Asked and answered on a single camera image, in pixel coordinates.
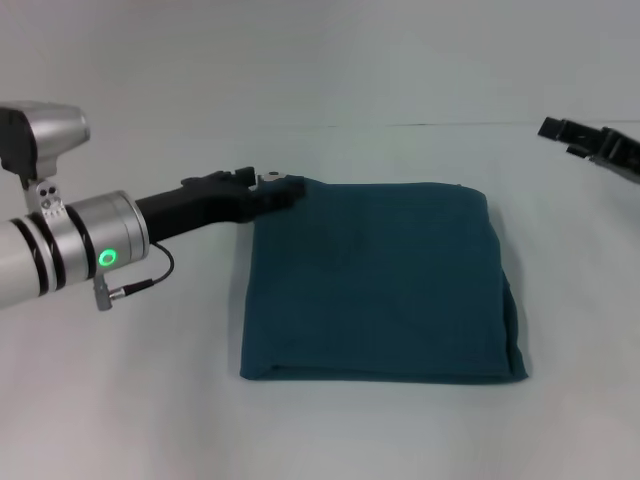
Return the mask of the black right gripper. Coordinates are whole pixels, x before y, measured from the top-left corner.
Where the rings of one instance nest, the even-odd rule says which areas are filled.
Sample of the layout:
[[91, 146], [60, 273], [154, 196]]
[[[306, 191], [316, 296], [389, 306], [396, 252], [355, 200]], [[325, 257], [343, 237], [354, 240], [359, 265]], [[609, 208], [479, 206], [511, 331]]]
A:
[[[617, 130], [595, 129], [567, 119], [546, 117], [538, 136], [569, 145], [566, 152], [590, 159], [625, 180], [640, 185], [640, 141]], [[595, 146], [593, 151], [587, 146]]]

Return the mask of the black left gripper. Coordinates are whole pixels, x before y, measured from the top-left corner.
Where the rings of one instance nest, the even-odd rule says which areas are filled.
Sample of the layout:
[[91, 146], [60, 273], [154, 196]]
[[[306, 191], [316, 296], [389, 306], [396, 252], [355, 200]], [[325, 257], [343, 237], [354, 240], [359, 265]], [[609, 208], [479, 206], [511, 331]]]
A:
[[160, 242], [214, 223], [246, 223], [291, 208], [306, 194], [303, 179], [260, 181], [255, 169], [218, 171], [183, 179], [181, 186], [143, 199], [139, 208], [149, 240]]

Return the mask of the teal blue shirt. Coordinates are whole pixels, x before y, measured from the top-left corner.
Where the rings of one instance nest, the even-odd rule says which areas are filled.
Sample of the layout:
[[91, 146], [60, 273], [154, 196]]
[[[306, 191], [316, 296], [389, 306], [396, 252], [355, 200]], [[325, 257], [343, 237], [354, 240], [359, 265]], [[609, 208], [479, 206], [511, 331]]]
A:
[[526, 378], [483, 193], [440, 183], [305, 187], [293, 207], [254, 224], [243, 378]]

